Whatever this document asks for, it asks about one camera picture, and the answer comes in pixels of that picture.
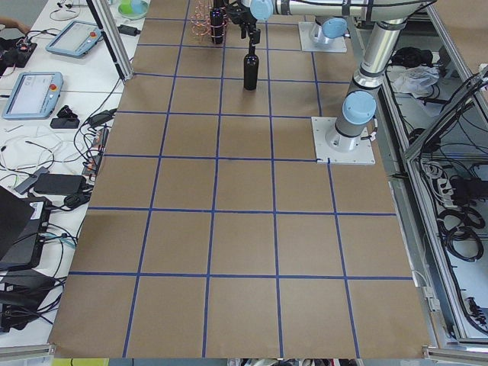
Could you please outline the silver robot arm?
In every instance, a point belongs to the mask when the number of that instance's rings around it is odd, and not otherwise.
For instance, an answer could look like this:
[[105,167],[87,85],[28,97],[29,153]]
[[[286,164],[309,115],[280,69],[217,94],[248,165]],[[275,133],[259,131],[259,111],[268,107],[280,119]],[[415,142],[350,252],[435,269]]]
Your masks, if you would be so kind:
[[348,29],[347,21],[341,17],[315,17],[310,30],[310,39],[317,46],[325,46],[343,37]]
[[357,17],[374,23],[363,59],[352,76],[348,94],[342,104],[342,115],[326,134],[337,147],[357,140],[373,118],[377,90],[400,32],[409,17],[432,5],[433,1],[225,1],[226,13],[241,27],[241,37],[249,37],[252,47],[259,43],[257,21],[272,15],[313,15],[317,18]]

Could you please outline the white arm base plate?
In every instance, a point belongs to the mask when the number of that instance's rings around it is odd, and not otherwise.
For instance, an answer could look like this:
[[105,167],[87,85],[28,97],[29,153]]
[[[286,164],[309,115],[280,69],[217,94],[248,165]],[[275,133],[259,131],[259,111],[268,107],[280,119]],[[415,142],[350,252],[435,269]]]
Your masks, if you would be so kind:
[[345,38],[327,37],[323,27],[315,22],[301,21],[298,23],[301,50],[304,52],[346,53]]
[[360,136],[345,137],[335,117],[311,117],[316,162],[336,165],[374,165],[372,143],[365,127]]

